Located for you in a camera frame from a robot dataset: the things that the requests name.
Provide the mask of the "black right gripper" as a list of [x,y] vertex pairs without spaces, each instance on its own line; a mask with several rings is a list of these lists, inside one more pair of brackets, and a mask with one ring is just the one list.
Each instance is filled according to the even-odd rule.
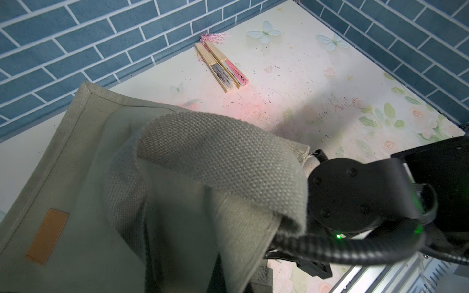
[[309,261],[302,257],[294,256],[288,252],[276,249],[273,245],[267,249],[263,259],[293,262],[296,264],[298,269],[309,274],[311,277],[319,277],[323,280],[333,277],[332,269],[328,262]]

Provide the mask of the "olive green canvas tote bag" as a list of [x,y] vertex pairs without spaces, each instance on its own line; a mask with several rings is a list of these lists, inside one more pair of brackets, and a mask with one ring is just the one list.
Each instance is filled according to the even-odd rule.
[[305,234],[309,151],[82,83],[1,222],[1,291],[243,293]]

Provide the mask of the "pink folding fan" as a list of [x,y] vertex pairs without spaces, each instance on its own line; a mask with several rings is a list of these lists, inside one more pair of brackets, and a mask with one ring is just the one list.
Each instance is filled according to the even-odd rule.
[[213,55],[217,63],[228,73],[233,79],[237,88],[244,87],[249,84],[248,78],[244,73],[233,63],[228,57],[216,46],[223,45],[225,39],[228,37],[227,32],[220,33],[206,33],[202,34],[200,41],[202,45]]

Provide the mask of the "black patterned bamboo folding fan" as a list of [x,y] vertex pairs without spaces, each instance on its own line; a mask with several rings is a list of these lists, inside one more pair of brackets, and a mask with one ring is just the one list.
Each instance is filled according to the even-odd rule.
[[201,44],[195,44],[195,48],[198,51],[200,57],[206,63],[211,73],[216,78],[217,82],[223,88],[225,93],[236,88],[236,83],[226,72],[226,70],[218,63],[215,57]]

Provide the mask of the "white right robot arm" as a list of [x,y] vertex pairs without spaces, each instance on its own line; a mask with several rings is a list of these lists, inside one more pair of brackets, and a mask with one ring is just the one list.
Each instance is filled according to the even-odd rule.
[[314,155],[307,232],[276,236],[267,260],[293,262],[322,279],[332,276],[332,264],[393,264],[418,252],[469,263],[468,136],[367,164]]

